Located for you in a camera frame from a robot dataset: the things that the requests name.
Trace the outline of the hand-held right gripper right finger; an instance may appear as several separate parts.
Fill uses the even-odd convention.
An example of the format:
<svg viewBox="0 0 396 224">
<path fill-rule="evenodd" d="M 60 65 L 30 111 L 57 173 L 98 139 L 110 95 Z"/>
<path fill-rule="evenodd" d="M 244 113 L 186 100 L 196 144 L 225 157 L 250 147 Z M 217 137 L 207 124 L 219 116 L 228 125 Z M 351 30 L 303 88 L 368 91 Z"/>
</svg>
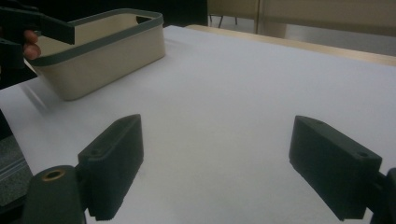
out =
<svg viewBox="0 0 396 224">
<path fill-rule="evenodd" d="M 297 116 L 289 158 L 337 218 L 364 217 L 380 156 L 323 121 Z"/>
</svg>

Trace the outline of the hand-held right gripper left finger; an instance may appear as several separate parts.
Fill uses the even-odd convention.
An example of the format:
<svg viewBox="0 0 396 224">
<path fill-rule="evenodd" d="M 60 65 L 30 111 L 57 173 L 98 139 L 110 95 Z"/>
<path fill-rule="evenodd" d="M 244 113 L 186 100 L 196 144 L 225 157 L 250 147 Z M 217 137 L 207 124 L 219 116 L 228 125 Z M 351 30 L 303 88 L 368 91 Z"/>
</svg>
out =
<svg viewBox="0 0 396 224">
<path fill-rule="evenodd" d="M 78 154 L 78 184 L 91 217 L 117 214 L 143 160 L 139 114 L 117 119 Z"/>
</svg>

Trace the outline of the beige basket with grey rim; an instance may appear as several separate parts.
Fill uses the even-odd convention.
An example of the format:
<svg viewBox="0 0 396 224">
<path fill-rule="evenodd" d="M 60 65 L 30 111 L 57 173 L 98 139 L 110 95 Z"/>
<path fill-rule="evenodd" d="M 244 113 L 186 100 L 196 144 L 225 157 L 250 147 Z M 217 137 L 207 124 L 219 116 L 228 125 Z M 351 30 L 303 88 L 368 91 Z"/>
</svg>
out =
<svg viewBox="0 0 396 224">
<path fill-rule="evenodd" d="M 40 36 L 35 73 L 66 101 L 76 100 L 165 55 L 163 15 L 113 9 L 73 21 L 75 43 Z"/>
</svg>

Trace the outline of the chair legs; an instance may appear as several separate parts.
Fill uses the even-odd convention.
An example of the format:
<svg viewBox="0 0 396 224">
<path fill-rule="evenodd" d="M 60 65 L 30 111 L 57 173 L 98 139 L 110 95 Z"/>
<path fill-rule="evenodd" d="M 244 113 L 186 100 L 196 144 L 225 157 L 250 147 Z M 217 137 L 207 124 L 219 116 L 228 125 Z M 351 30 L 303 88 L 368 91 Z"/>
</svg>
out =
<svg viewBox="0 0 396 224">
<path fill-rule="evenodd" d="M 211 27 L 218 28 L 230 28 L 235 27 L 238 24 L 236 17 L 220 16 L 220 15 L 209 15 L 208 25 Z"/>
</svg>

